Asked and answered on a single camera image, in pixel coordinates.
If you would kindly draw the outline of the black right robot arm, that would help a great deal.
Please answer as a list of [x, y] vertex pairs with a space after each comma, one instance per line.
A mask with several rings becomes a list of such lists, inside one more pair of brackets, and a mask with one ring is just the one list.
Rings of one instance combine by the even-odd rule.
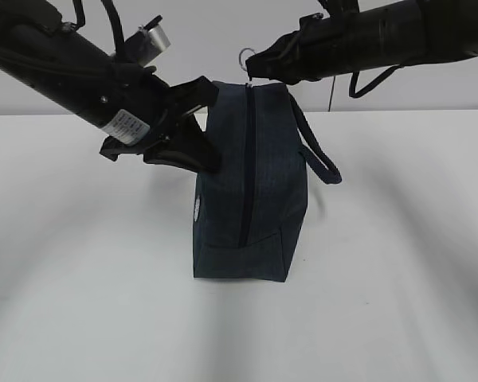
[[384, 67], [444, 64], [478, 57], [478, 1], [399, 1], [361, 11], [325, 1], [326, 15], [299, 20], [245, 62], [252, 78], [285, 84]]

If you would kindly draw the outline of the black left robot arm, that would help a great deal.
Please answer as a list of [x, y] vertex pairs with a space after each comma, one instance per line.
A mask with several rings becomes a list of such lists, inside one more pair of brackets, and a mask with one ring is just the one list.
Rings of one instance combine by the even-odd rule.
[[147, 164], [195, 173], [221, 164], [195, 113], [217, 101], [207, 78], [170, 86], [157, 77], [154, 59], [170, 42], [161, 17], [123, 35], [115, 5], [104, 2], [115, 50], [107, 54], [80, 35], [76, 20], [64, 21], [47, 1], [0, 1], [0, 70], [106, 134], [100, 153], [111, 161], [135, 154]]

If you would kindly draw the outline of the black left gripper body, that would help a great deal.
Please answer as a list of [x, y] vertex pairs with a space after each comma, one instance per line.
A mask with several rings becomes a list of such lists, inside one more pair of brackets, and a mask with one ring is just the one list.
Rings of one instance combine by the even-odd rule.
[[121, 155], [143, 156], [156, 143], [173, 139], [178, 125], [213, 106], [218, 89], [204, 76], [169, 86], [157, 76], [100, 82], [99, 128], [106, 133], [100, 154], [115, 162]]

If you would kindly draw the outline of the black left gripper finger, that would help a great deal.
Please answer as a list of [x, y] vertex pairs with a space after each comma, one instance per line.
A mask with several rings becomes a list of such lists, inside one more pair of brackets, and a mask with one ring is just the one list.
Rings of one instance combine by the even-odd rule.
[[143, 153], [146, 164], [173, 166], [194, 173], [207, 169], [205, 159], [205, 154], [184, 138], [158, 142]]
[[176, 162], [181, 168], [195, 173], [216, 173], [221, 166], [221, 155], [210, 142], [194, 116], [188, 117], [178, 125], [174, 137]]

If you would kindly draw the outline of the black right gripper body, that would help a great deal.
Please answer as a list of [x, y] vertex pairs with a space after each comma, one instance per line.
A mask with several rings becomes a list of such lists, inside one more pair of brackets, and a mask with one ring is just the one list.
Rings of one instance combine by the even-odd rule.
[[317, 68], [318, 61], [311, 56], [311, 32], [324, 20], [323, 14], [311, 14], [299, 20], [298, 30], [279, 37], [270, 47], [270, 79], [285, 84], [301, 81], [316, 82], [327, 77]]

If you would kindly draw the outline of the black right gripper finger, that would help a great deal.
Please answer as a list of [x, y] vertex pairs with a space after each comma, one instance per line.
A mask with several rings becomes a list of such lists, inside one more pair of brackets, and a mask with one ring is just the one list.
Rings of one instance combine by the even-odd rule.
[[267, 80], [298, 80], [294, 59], [297, 58], [298, 37], [281, 37], [263, 52], [246, 60], [250, 78]]

